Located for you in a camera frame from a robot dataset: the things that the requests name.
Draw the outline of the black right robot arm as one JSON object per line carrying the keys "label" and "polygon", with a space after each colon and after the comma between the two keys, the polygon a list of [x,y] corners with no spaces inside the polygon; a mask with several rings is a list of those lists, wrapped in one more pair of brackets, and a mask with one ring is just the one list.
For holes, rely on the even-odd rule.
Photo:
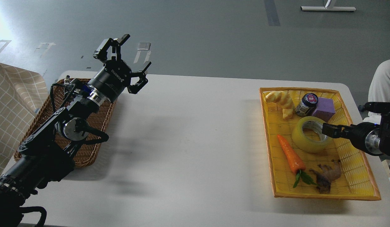
{"label": "black right robot arm", "polygon": [[331,138],[346,138],[355,148],[369,155],[390,156],[390,102],[367,102],[358,106],[358,110],[380,114],[380,123],[362,122],[358,125],[324,123],[322,133]]}

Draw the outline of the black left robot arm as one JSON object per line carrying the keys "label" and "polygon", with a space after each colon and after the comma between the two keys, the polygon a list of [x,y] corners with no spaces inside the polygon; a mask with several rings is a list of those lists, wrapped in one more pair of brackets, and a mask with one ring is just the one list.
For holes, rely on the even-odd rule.
{"label": "black left robot arm", "polygon": [[21,142],[21,158],[0,176],[0,227],[18,226],[25,213],[39,212],[37,227],[45,225],[47,211],[40,206],[24,207],[25,201],[49,182],[59,182],[74,170],[73,158],[83,145],[101,144],[109,136],[89,125],[88,117],[99,111],[103,102],[114,102],[127,89],[136,94],[148,79],[144,69],[133,72],[121,58],[121,46],[129,34],[104,39],[93,57],[102,69],[87,83],[65,81],[66,97],[58,109],[51,102],[53,114]]}

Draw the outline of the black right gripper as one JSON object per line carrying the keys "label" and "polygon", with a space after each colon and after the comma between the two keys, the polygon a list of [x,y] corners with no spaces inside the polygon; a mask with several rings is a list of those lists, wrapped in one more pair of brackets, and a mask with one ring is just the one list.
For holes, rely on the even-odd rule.
{"label": "black right gripper", "polygon": [[347,138],[355,148],[364,152],[369,152],[365,140],[374,129],[375,124],[371,122],[362,122],[358,125],[322,124],[322,134],[331,138]]}

